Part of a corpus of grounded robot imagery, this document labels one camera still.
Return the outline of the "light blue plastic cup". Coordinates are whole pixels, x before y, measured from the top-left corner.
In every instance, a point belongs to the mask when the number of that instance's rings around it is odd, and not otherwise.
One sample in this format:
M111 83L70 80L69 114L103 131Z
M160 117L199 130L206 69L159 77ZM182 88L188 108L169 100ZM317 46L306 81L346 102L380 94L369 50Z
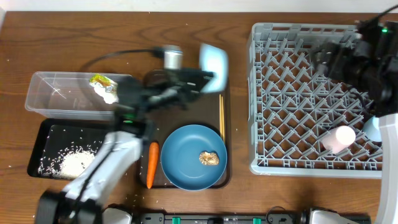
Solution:
M363 132L365 133L366 137L374 142L381 142L381 132L379 130L379 118L373 116L369 118L363 126Z

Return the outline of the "yellow foil snack wrapper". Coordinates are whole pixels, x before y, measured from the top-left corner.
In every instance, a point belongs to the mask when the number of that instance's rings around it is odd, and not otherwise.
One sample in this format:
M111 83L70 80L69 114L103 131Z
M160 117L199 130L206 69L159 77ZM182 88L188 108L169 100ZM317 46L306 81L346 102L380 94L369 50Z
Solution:
M117 83L112 79L101 75L99 73L95 73L90 79L89 83L92 87L99 88L103 90L105 93L114 93L117 89Z

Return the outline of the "small light blue bowl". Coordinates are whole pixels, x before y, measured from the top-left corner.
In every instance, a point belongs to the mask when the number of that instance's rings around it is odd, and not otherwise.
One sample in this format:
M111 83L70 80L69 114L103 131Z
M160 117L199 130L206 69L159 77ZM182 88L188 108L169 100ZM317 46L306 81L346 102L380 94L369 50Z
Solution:
M226 88L228 55L224 50L212 45L201 44L199 65L204 72L213 74L210 81L201 89L202 93L217 93Z

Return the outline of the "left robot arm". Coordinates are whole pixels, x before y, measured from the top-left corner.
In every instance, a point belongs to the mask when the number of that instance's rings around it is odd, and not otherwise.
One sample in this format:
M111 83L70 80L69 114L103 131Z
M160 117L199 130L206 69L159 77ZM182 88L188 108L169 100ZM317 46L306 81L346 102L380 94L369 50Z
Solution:
M202 95L225 89L228 55L222 49L202 44L199 68L182 67L182 51L174 45L149 52L163 59L163 69L148 73L142 81L127 76L118 82L111 130L99 152L60 192L46 190L41 195L36 223L104 223L111 216L104 203L152 141L154 122L146 114L173 105L186 108Z

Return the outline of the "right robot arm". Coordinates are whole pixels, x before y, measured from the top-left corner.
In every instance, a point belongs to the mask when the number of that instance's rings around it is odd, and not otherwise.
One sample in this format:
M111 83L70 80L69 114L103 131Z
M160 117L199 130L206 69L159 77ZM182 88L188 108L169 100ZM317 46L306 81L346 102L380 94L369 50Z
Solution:
M354 47L325 41L310 53L316 69L368 93L379 118L383 165L376 223L397 223L397 22L379 20L392 6L356 26Z

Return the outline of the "brown food scrap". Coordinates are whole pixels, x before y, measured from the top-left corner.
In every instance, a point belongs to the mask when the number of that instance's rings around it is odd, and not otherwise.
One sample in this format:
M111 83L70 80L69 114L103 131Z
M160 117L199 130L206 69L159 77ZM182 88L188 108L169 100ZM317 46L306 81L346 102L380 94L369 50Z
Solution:
M217 166L220 163L220 159L215 152L203 151L200 153L199 160L204 166Z

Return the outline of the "white rice pile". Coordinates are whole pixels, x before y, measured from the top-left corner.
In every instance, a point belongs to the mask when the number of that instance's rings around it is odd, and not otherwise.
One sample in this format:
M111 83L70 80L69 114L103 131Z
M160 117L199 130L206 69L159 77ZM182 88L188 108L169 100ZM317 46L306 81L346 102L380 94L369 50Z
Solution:
M37 172L42 177L51 179L75 179L93 162L100 149L98 143L101 141L94 141L86 146L72 143L64 149L59 148L52 152L45 149Z

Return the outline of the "pink plastic cup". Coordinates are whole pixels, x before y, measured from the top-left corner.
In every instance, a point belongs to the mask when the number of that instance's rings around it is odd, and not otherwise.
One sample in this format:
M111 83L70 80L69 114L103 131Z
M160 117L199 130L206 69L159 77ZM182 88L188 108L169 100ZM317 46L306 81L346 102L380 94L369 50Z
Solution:
M333 154L337 154L352 145L355 139L356 133L351 127L339 126L330 130L321 139L321 143L326 150L329 150Z

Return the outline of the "dark blue plate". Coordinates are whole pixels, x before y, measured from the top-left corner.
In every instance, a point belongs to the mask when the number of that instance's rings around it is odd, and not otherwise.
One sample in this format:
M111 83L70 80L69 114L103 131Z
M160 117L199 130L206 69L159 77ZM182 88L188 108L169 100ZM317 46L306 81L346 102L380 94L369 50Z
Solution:
M214 152L215 166L200 162L200 154ZM219 134L203 125L189 124L172 132L163 143L160 161L166 178L174 186L197 191L211 187L226 170L228 153Z

